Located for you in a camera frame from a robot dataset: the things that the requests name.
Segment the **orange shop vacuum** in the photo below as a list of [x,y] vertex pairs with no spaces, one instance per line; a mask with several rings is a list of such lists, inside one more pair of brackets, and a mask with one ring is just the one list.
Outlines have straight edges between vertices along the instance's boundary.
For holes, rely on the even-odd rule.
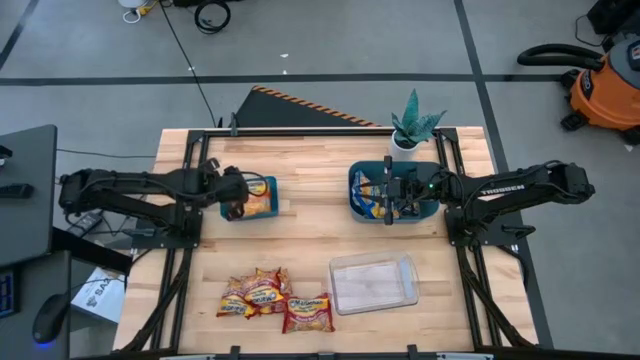
[[616,129],[627,143],[640,144],[640,38],[622,41],[605,55],[573,45],[540,45],[520,54],[518,64],[584,69],[560,77],[570,91],[573,110],[562,119],[562,127],[575,131],[591,124]]

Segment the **potted plant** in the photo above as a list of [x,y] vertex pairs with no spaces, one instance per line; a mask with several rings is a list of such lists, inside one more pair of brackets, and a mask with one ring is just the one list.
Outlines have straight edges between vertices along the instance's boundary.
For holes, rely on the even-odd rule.
[[391,135],[391,146],[389,148],[389,155],[393,160],[411,160],[413,154],[418,150],[418,145],[431,137],[431,132],[446,112],[445,110],[439,115],[420,117],[418,114],[418,94],[416,89],[413,89],[407,108],[404,110],[404,115],[402,115],[402,122],[398,120],[394,113],[391,113],[393,127],[396,128],[393,135]]

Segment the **vacuum hose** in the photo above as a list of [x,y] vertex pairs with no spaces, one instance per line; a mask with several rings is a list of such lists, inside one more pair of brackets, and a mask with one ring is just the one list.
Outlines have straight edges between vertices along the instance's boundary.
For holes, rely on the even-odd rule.
[[[538,56],[541,54],[565,54]],[[575,66],[600,71],[604,63],[602,54],[579,46],[566,44],[545,44],[534,46],[518,55],[518,64],[525,66]]]

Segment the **desk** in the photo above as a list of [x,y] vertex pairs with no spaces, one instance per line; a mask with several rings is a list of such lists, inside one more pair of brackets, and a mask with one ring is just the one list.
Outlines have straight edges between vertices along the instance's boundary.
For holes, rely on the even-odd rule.
[[[457,132],[467,174],[493,173],[483,129],[463,127]],[[187,134],[188,130],[164,130],[154,172],[181,167]],[[456,251],[447,241],[445,207],[418,224],[390,227],[357,223],[351,217],[348,168],[359,160],[382,160],[388,143],[387,136],[211,140],[208,157],[217,157],[222,167],[235,165],[277,178],[280,216],[230,223],[220,217],[219,205],[206,209],[202,241],[193,253],[181,354],[226,354],[232,345],[241,346],[242,353],[405,352],[408,344],[416,344],[419,351],[473,349]],[[435,142],[422,144],[416,160],[438,162]],[[160,197],[150,200],[159,204],[168,201]],[[256,266],[288,268],[294,293],[312,297],[328,290],[332,258],[390,250],[408,252],[416,265],[420,301],[415,306],[350,316],[334,313],[334,333],[282,335],[281,314],[251,320],[215,316],[227,279],[250,274]],[[518,262],[495,248],[485,248],[484,255],[496,303],[520,333],[535,342]],[[133,338],[155,307],[164,259],[165,251],[154,250],[132,270],[114,349]],[[476,303],[488,344],[484,310],[479,301]],[[172,320],[170,309],[163,346],[168,345]]]

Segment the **succulent plant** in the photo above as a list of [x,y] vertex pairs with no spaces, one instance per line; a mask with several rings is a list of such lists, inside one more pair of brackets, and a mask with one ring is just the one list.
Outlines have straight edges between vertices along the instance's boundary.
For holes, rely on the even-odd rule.
[[413,89],[407,108],[404,110],[404,115],[402,115],[402,122],[398,120],[396,114],[391,113],[393,127],[397,130],[394,139],[396,144],[404,149],[412,149],[422,141],[426,141],[431,137],[431,132],[446,112],[445,110],[438,115],[420,117],[418,113],[418,94],[416,89]]

